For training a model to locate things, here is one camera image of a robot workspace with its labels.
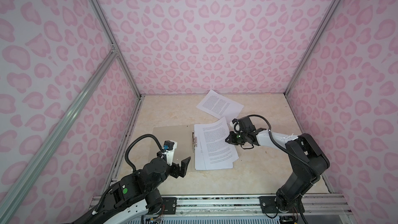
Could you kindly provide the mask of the beige cardboard folder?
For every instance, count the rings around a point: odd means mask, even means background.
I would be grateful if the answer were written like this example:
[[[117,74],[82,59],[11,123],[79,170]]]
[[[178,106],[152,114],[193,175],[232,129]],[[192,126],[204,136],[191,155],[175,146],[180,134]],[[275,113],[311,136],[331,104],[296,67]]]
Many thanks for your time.
[[[187,172],[195,171],[195,151],[194,151],[194,125],[175,125],[167,127],[155,127],[152,134],[159,140],[162,147],[166,147],[166,152],[173,155],[167,156],[167,161],[181,164],[183,159],[190,157]]]

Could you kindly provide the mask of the white text sheet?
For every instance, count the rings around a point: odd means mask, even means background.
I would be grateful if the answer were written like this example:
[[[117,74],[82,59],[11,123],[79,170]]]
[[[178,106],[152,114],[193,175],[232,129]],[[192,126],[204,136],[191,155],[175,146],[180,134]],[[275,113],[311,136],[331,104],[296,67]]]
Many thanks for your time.
[[[197,138],[197,141],[198,141],[198,146],[195,150],[195,166],[194,166],[194,168],[197,171],[224,170],[224,169],[232,169],[233,168],[233,163],[227,162],[227,163],[222,163],[221,165],[218,165],[218,166],[208,169],[205,164],[203,150],[201,148],[198,138]]]
[[[238,117],[244,105],[210,90],[197,105],[197,108],[217,119],[225,118],[229,123]]]

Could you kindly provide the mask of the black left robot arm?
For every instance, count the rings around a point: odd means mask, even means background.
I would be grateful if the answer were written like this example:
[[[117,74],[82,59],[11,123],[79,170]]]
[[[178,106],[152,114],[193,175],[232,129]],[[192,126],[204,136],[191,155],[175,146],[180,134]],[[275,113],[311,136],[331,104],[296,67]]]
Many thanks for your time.
[[[171,165],[160,158],[152,159],[142,169],[123,177],[110,186],[96,206],[89,209],[74,224],[124,224],[139,216],[156,214],[163,199],[158,187],[168,177],[185,177],[191,158]]]

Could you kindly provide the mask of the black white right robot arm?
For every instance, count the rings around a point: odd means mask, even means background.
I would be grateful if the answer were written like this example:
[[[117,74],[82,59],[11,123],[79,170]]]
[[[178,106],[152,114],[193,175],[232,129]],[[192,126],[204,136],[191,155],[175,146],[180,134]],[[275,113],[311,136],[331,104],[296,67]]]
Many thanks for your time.
[[[321,174],[330,167],[327,156],[308,133],[284,135],[268,129],[250,133],[231,131],[225,142],[237,146],[248,143],[252,146],[276,148],[288,155],[292,173],[277,190],[275,197],[275,208],[282,213],[298,209],[301,198],[320,181]]]

